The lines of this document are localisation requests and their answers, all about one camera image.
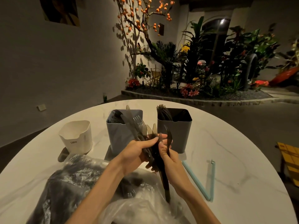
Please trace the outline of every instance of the arched window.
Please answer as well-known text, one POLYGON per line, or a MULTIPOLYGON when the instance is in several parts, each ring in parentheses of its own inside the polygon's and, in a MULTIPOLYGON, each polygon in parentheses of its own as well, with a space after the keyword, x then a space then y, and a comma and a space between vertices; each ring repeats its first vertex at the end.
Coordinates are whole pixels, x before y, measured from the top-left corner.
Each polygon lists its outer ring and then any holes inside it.
POLYGON ((218 18, 208 21, 202 26, 202 30, 207 31, 206 40, 203 43, 204 60, 207 63, 210 63, 212 60, 217 62, 220 59, 229 24, 230 19, 218 18))

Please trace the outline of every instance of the dark gravel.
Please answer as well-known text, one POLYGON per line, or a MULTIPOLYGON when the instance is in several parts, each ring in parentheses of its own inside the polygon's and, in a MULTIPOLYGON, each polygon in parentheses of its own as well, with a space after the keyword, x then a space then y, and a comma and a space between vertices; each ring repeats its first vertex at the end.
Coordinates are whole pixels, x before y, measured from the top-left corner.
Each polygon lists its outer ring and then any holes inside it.
MULTIPOLYGON (((177 97, 183 98, 182 96, 174 95, 171 93, 166 93, 165 91, 160 91, 157 89, 148 89, 148 88, 137 88, 130 90, 136 93, 142 94, 151 94, 151 95, 158 95, 164 97, 177 97)), ((271 98, 269 94, 259 90, 248 90, 248 91, 237 91, 236 93, 226 94, 221 97, 209 98, 204 97, 203 95, 197 95, 193 97, 187 97, 188 99, 198 99, 198 100, 215 100, 215 101, 239 101, 239 100, 254 100, 254 99, 263 99, 263 98, 271 98)))

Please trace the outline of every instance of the wall outlet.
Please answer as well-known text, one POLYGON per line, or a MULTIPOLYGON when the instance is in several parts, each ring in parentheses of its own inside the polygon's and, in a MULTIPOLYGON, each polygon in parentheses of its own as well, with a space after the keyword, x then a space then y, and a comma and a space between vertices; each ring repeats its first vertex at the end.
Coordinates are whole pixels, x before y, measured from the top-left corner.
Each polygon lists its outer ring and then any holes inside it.
POLYGON ((42 105, 38 105, 38 106, 37 106, 37 109, 38 109, 40 112, 42 112, 42 111, 46 110, 47 108, 46 108, 46 105, 45 105, 45 104, 42 104, 42 105))

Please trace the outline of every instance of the forearm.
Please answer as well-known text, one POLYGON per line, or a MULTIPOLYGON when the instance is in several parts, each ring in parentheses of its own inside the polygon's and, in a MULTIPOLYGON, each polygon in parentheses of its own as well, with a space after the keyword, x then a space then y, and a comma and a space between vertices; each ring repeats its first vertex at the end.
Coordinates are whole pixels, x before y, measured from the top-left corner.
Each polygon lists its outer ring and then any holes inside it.
POLYGON ((184 192, 183 199, 190 208, 197 224, 220 224, 194 186, 184 192))
POLYGON ((94 223, 109 204, 122 178, 123 170, 118 160, 113 159, 66 224, 94 223))

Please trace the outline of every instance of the white marble table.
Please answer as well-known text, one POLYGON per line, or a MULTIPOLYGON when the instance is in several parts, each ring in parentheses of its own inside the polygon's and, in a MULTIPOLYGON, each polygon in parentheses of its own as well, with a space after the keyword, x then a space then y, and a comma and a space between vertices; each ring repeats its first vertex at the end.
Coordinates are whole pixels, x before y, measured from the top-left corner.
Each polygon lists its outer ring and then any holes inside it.
MULTIPOLYGON (((213 159, 216 162, 215 198, 207 202, 222 224, 296 224, 296 215, 282 181, 262 152, 241 132, 219 118, 199 109, 158 100, 128 100, 107 103, 73 114, 46 129, 28 143, 0 174, 0 223, 24 223, 34 209, 46 180, 31 182, 44 172, 53 173, 64 145, 59 129, 73 120, 89 120, 93 148, 89 156, 104 158, 109 147, 106 119, 113 109, 142 109, 144 121, 157 122, 156 106, 163 103, 171 108, 185 108, 193 119, 186 146, 187 163, 201 183, 208 185, 213 159), (36 185, 26 196, 17 189, 26 184, 36 185), (8 196, 17 198, 8 202, 8 196)), ((194 219, 187 211, 191 223, 194 219)))

